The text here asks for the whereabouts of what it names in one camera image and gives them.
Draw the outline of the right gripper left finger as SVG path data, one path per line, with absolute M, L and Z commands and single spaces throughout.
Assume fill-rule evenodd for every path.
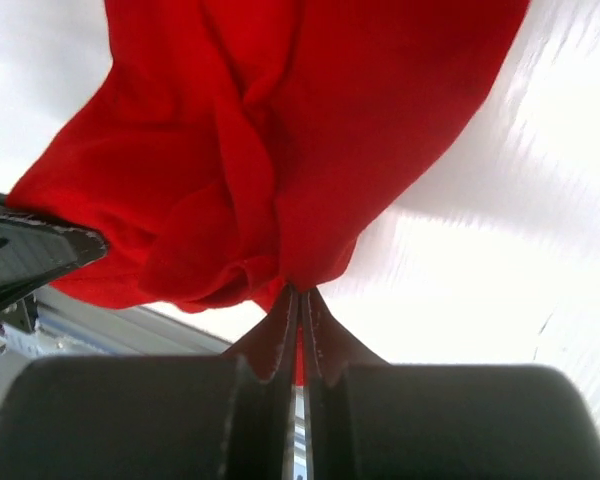
M 55 356 L 0 406 L 0 479 L 288 479 L 299 295 L 220 355 Z

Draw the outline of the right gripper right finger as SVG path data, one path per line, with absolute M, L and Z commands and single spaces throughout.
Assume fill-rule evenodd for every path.
M 600 438 L 561 372 L 392 365 L 300 298 L 313 479 L 600 479 Z

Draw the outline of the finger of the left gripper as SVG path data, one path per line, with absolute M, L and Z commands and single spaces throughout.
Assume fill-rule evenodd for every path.
M 0 312 L 36 289 L 105 257 L 97 231 L 13 210 L 0 194 Z

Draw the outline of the red t shirt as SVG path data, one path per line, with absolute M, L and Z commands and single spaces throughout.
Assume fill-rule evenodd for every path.
M 339 277 L 488 96 L 524 1 L 109 1 L 112 67 L 8 195 L 99 231 L 56 282 L 187 312 Z

